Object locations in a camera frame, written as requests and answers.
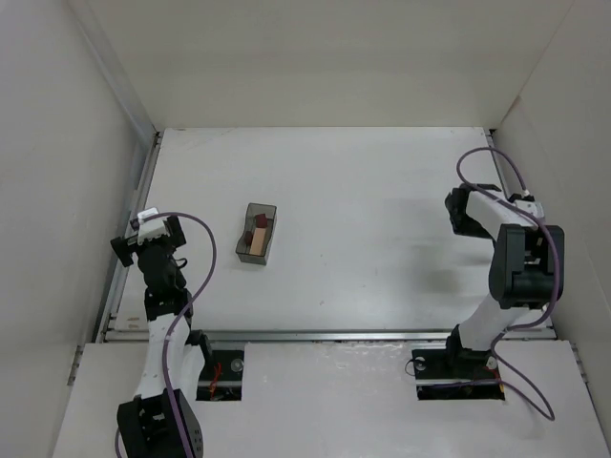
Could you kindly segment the natural long wood block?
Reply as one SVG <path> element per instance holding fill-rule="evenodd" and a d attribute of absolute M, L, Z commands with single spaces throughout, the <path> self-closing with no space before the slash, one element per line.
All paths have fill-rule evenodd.
<path fill-rule="evenodd" d="M 253 231 L 253 240 L 249 248 L 249 254 L 253 256 L 261 256 L 265 248 L 265 238 L 267 229 L 258 229 L 257 227 Z"/>

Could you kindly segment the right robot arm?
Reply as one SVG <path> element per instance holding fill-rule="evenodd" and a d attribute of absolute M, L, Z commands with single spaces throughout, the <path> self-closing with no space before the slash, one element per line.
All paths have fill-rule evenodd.
<path fill-rule="evenodd" d="M 530 310 L 546 306 L 553 288 L 563 288 L 564 232 L 544 221 L 542 205 L 526 193 L 505 198 L 495 185 L 478 192 L 466 184 L 445 198 L 453 232 L 489 239 L 493 258 L 489 293 L 446 340 L 446 365 L 456 378 L 469 378 L 491 357 L 497 336 Z"/>

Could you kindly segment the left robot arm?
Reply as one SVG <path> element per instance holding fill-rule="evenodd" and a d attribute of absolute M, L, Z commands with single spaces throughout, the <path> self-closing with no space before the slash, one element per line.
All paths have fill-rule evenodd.
<path fill-rule="evenodd" d="M 204 333 L 192 327 L 194 294 L 175 257 L 186 238 L 176 213 L 149 208 L 134 234 L 111 245 L 124 266 L 142 274 L 148 345 L 133 398 L 117 408 L 116 453 L 126 457 L 201 457 L 203 433 L 193 405 L 209 356 Z"/>

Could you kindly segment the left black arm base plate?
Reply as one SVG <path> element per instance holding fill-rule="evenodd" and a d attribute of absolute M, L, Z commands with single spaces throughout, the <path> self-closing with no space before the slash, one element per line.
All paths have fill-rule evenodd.
<path fill-rule="evenodd" d="M 234 402 L 242 399 L 244 351 L 214 350 L 200 374 L 197 400 L 202 402 Z"/>

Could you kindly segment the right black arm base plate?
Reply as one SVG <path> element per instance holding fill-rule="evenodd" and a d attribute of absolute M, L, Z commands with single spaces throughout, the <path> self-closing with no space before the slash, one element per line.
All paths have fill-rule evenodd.
<path fill-rule="evenodd" d="M 410 363 L 419 401 L 504 401 L 495 359 L 489 352 L 450 355 L 447 349 L 416 348 Z"/>

